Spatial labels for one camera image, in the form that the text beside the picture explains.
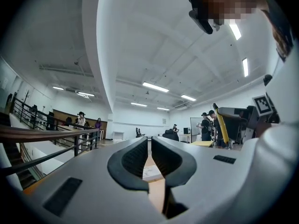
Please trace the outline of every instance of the air vent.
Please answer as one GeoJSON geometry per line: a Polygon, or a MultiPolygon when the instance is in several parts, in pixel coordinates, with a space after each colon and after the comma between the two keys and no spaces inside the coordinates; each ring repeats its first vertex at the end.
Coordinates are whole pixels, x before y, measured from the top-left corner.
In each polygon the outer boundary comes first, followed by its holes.
{"type": "Polygon", "coordinates": [[[182,105],[178,105],[176,107],[174,107],[176,110],[185,110],[185,109],[188,109],[189,107],[191,107],[190,105],[188,104],[182,104],[182,105]]]}
{"type": "Polygon", "coordinates": [[[65,88],[66,91],[76,93],[76,90],[73,88],[65,88]]]}

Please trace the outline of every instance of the ceiling light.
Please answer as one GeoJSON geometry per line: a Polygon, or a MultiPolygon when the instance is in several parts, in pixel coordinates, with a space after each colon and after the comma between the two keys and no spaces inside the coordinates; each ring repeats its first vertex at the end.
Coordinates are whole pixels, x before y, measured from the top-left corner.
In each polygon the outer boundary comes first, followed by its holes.
{"type": "Polygon", "coordinates": [[[55,86],[52,86],[54,89],[57,89],[57,90],[61,90],[61,91],[64,91],[63,88],[60,88],[60,87],[55,87],[55,86]]]}
{"type": "Polygon", "coordinates": [[[182,95],[181,97],[182,97],[182,98],[185,98],[185,99],[188,99],[188,100],[191,100],[191,101],[195,101],[195,100],[196,100],[196,99],[191,98],[191,97],[186,96],[186,95],[182,95]]]}
{"type": "Polygon", "coordinates": [[[147,107],[147,105],[142,105],[142,104],[137,104],[137,103],[131,103],[131,105],[138,105],[138,106],[147,107]]]}
{"type": "Polygon", "coordinates": [[[235,35],[236,40],[239,40],[240,37],[241,37],[241,33],[240,33],[240,30],[239,30],[237,24],[230,24],[229,26],[232,29],[232,31],[233,31],[233,33],[235,35]]]}
{"type": "Polygon", "coordinates": [[[87,94],[87,93],[83,93],[83,92],[78,92],[78,94],[81,94],[81,95],[89,95],[89,96],[94,96],[93,94],[87,94]]]}
{"type": "Polygon", "coordinates": [[[146,86],[146,87],[149,87],[149,88],[152,88],[152,89],[163,91],[163,92],[168,92],[169,91],[168,89],[164,89],[162,87],[159,87],[159,86],[156,86],[156,85],[153,85],[153,84],[149,84],[149,83],[146,83],[146,82],[144,82],[142,85],[146,86]]]}
{"type": "Polygon", "coordinates": [[[159,110],[169,110],[169,109],[164,109],[164,108],[159,108],[159,107],[157,109],[159,109],[159,110]]]}
{"type": "Polygon", "coordinates": [[[247,58],[242,60],[243,62],[243,68],[244,68],[244,77],[248,76],[248,61],[247,58]]]}
{"type": "Polygon", "coordinates": [[[89,97],[87,95],[82,95],[82,94],[78,94],[78,93],[77,93],[77,95],[82,96],[83,98],[89,99],[89,97]]]}

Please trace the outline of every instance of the paper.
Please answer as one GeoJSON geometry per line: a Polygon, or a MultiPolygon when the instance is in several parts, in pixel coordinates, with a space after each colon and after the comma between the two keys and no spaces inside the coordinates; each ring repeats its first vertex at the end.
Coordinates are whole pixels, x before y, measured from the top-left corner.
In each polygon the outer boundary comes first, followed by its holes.
{"type": "Polygon", "coordinates": [[[161,179],[163,178],[162,174],[160,173],[160,170],[156,165],[144,167],[143,169],[143,176],[142,179],[144,181],[152,181],[155,179],[161,179]]]}

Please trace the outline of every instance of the wooden floor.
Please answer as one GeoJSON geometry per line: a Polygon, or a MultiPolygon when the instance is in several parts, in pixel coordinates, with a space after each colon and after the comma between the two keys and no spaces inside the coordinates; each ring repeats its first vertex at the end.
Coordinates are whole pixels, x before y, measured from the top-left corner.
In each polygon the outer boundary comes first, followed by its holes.
{"type": "MultiPolygon", "coordinates": [[[[151,155],[146,160],[145,167],[156,165],[151,155]]],[[[159,212],[162,212],[165,195],[165,179],[149,182],[149,199],[159,212]]]]}

